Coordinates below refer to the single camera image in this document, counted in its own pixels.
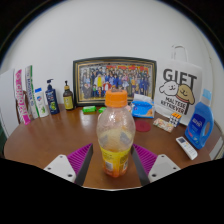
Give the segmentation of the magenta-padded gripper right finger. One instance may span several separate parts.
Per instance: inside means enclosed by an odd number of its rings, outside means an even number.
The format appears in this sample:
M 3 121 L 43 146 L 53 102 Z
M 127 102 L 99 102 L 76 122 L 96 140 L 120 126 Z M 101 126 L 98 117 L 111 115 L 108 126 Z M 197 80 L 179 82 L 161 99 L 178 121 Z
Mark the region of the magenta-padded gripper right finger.
M 132 146 L 131 155 L 142 186 L 180 170 L 165 154 L 156 155 L 137 144 Z

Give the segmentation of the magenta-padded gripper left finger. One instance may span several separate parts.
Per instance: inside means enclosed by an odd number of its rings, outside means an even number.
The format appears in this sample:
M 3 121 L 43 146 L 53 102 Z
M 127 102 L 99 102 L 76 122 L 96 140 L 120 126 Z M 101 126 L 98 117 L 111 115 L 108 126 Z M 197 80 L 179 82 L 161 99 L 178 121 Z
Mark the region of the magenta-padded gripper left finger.
M 93 144 L 90 143 L 75 150 L 69 155 L 58 155 L 44 168 L 44 170 L 82 186 L 86 178 L 92 155 Z

